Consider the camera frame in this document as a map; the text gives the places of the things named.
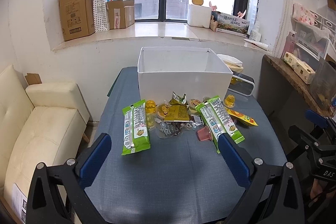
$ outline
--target silver bolt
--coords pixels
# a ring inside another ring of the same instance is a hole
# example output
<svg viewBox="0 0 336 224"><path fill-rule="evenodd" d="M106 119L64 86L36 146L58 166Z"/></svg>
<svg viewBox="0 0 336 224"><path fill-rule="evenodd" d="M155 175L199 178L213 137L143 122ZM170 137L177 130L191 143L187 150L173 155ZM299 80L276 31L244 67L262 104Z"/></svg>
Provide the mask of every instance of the silver bolt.
<svg viewBox="0 0 336 224"><path fill-rule="evenodd" d="M255 158L255 159L254 159L254 163L257 164L257 165L262 165L264 162L263 162L263 160L260 159L260 158Z"/></svg>
<svg viewBox="0 0 336 224"><path fill-rule="evenodd" d="M37 169L42 169L43 167L44 167L44 163L43 163L43 162L40 162L40 163L36 166Z"/></svg>
<svg viewBox="0 0 336 224"><path fill-rule="evenodd" d="M74 165L75 162L76 162L75 159L68 159L67 160L67 165Z"/></svg>
<svg viewBox="0 0 336 224"><path fill-rule="evenodd" d="M286 166L287 166L287 168L289 168L289 169L292 169L294 166L293 166L293 163L291 163L291 162L286 162Z"/></svg>

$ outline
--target sofa armrest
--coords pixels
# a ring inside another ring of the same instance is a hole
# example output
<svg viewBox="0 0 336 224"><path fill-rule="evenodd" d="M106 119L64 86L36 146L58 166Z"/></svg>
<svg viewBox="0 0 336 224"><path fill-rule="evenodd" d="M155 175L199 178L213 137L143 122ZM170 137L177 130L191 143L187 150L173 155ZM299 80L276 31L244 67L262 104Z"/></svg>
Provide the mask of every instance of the sofa armrest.
<svg viewBox="0 0 336 224"><path fill-rule="evenodd" d="M75 108L85 123L89 120L90 114L75 82L29 85L26 88L26 93L35 107Z"/></svg>

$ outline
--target blue tablecloth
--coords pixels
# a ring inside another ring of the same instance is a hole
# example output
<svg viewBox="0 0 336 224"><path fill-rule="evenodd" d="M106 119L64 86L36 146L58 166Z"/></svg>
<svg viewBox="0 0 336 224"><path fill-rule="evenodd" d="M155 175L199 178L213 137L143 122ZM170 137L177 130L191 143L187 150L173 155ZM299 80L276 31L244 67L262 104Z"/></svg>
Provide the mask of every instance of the blue tablecloth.
<svg viewBox="0 0 336 224"><path fill-rule="evenodd" d="M255 98L228 93L236 97L234 109L250 115L259 125L248 128L238 125L245 137L239 146L252 157L282 166L286 162L285 154ZM149 150L121 156L122 108L139 100L137 68L123 68L95 135L97 138L100 133L108 133L112 149L93 185L85 189L103 218L116 224L186 224L228 216L244 188L237 185L214 143L200 142L194 131L169 139L150 134Z"/></svg>

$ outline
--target green and white snack bag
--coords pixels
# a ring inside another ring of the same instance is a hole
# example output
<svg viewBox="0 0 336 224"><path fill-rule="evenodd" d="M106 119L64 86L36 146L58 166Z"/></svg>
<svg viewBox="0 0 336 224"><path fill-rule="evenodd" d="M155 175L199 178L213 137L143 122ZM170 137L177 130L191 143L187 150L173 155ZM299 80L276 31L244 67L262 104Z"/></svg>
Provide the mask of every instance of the green and white snack bag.
<svg viewBox="0 0 336 224"><path fill-rule="evenodd" d="M217 153L220 153L217 143L220 134L228 133L237 144L245 140L224 108L219 96L215 96L199 104L195 109L201 114L203 121L211 130Z"/></svg>
<svg viewBox="0 0 336 224"><path fill-rule="evenodd" d="M151 148L146 126L145 100L123 108L124 146L122 155Z"/></svg>

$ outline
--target cream leather sofa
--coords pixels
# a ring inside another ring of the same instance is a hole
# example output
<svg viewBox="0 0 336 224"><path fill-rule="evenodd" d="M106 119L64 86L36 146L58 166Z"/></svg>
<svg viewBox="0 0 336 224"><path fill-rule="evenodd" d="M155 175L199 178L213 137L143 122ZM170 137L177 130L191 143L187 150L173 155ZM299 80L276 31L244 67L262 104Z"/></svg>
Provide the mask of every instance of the cream leather sofa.
<svg viewBox="0 0 336 224"><path fill-rule="evenodd" d="M37 163L76 156L89 113L76 83L30 85L13 65L0 73L0 195L12 204L13 183L28 196Z"/></svg>

